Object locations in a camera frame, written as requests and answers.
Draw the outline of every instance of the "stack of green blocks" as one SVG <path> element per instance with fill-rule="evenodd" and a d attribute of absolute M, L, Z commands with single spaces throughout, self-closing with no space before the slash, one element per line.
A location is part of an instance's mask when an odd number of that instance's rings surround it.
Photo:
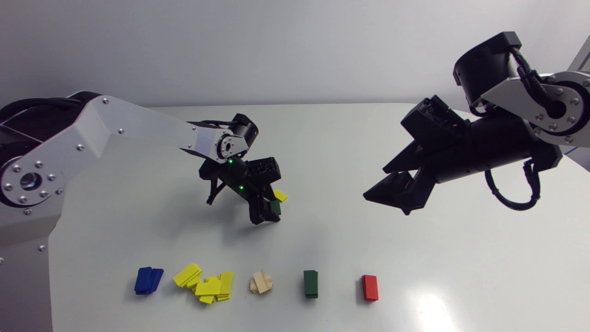
<path fill-rule="evenodd" d="M 303 271 L 303 281 L 305 283 L 305 297 L 317 298 L 317 271 Z"/>

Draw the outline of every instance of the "black cable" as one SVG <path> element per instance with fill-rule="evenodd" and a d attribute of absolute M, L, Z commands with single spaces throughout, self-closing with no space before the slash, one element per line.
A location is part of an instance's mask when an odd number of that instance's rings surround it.
<path fill-rule="evenodd" d="M 79 100 L 73 102 L 75 99 L 70 98 L 30 98 L 17 100 L 0 109 L 0 123 L 9 118 L 19 114 L 23 110 L 33 108 L 36 106 L 54 106 L 60 109 L 69 109 L 80 104 Z"/>
<path fill-rule="evenodd" d="M 517 211 L 524 211 L 528 210 L 531 207 L 537 204 L 537 201 L 541 198 L 541 182 L 539 180 L 539 172 L 535 171 L 533 168 L 533 160 L 525 161 L 525 166 L 523 167 L 525 171 L 526 181 L 530 185 L 530 189 L 532 190 L 532 194 L 530 196 L 530 201 L 527 203 L 516 203 L 511 200 L 508 200 L 502 194 L 500 194 L 500 190 L 496 187 L 494 183 L 494 178 L 491 176 L 491 170 L 487 170 L 485 172 L 486 175 L 486 182 L 488 187 L 490 187 L 491 193 L 496 196 L 496 198 L 505 206 L 517 210 Z"/>

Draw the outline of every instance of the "white wall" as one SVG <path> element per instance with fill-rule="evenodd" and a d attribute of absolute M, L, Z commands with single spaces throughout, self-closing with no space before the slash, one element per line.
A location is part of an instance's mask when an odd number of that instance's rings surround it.
<path fill-rule="evenodd" d="M 184 120 L 248 115 L 260 135 L 248 159 L 272 155 L 290 195 L 282 221 L 253 226 L 230 191 L 207 206 L 202 159 L 114 137 L 71 181 L 50 236 L 55 331 L 586 331 L 590 326 L 588 173 L 564 158 L 541 173 L 529 211 L 502 206 L 483 174 L 436 185 L 425 209 L 363 199 L 410 142 L 399 121 L 412 105 L 235 106 L 160 109 Z M 526 201 L 518 162 L 494 172 L 502 193 Z M 235 272 L 232 298 L 200 304 L 172 276 Z M 137 269 L 164 268 L 158 291 L 134 294 Z M 259 269 L 274 278 L 248 290 Z M 319 271 L 319 298 L 303 270 Z M 367 304 L 359 278 L 375 274 Z"/>
<path fill-rule="evenodd" d="M 540 72 L 590 33 L 587 0 L 0 2 L 0 105 L 91 90 L 145 106 L 417 102 L 457 109 L 464 52 L 520 36 Z"/>

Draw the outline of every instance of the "pile of yellow blocks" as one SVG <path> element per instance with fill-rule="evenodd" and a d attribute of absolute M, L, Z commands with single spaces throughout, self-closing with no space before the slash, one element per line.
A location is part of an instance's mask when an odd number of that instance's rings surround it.
<path fill-rule="evenodd" d="M 201 268 L 195 263 L 185 266 L 174 277 L 178 287 L 187 287 L 200 302 L 212 304 L 213 301 L 229 300 L 231 295 L 231 283 L 234 279 L 232 271 L 224 271 L 220 275 L 212 275 L 201 280 Z"/>

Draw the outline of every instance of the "red block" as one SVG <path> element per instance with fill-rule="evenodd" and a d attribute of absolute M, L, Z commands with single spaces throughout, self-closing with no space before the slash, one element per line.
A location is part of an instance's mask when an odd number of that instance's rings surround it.
<path fill-rule="evenodd" d="M 361 279 L 363 282 L 365 301 L 377 301 L 379 299 L 379 291 L 377 290 L 377 277 L 374 275 L 364 275 Z"/>

